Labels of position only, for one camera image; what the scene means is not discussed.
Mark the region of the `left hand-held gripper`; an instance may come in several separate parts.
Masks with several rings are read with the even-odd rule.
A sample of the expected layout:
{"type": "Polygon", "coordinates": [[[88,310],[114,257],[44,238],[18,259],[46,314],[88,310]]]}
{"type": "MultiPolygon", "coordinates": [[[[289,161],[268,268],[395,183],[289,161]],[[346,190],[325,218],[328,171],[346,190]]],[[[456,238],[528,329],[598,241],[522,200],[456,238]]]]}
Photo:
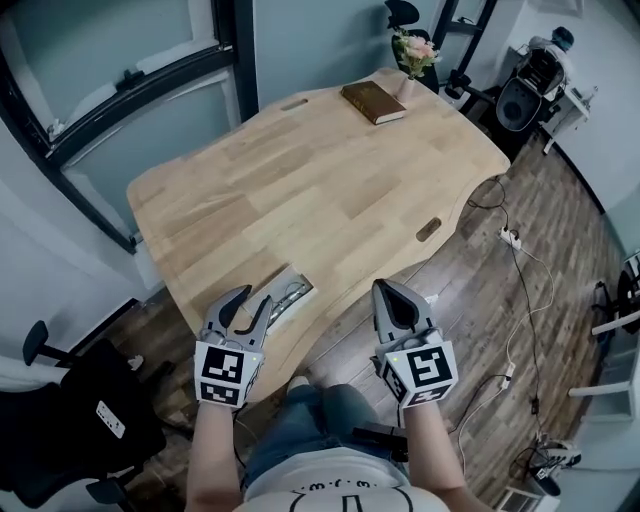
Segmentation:
{"type": "Polygon", "coordinates": [[[206,311],[194,354],[195,394],[199,402],[239,409],[258,379],[264,353],[254,348],[263,347],[272,297],[267,295],[262,300],[247,329],[234,331],[236,341],[225,338],[251,291],[251,285],[236,287],[217,298],[206,311]]]}

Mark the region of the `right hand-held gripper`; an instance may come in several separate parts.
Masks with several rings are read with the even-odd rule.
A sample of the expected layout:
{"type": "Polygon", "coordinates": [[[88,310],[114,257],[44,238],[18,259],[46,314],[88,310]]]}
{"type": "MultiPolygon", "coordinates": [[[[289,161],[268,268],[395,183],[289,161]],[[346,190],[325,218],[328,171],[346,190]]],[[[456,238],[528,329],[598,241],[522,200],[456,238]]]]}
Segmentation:
{"type": "Polygon", "coordinates": [[[381,343],[371,361],[400,408],[446,397],[459,381],[455,354],[452,342],[431,329],[434,324],[426,299],[400,283],[382,279],[373,282],[371,296],[381,343]]]}

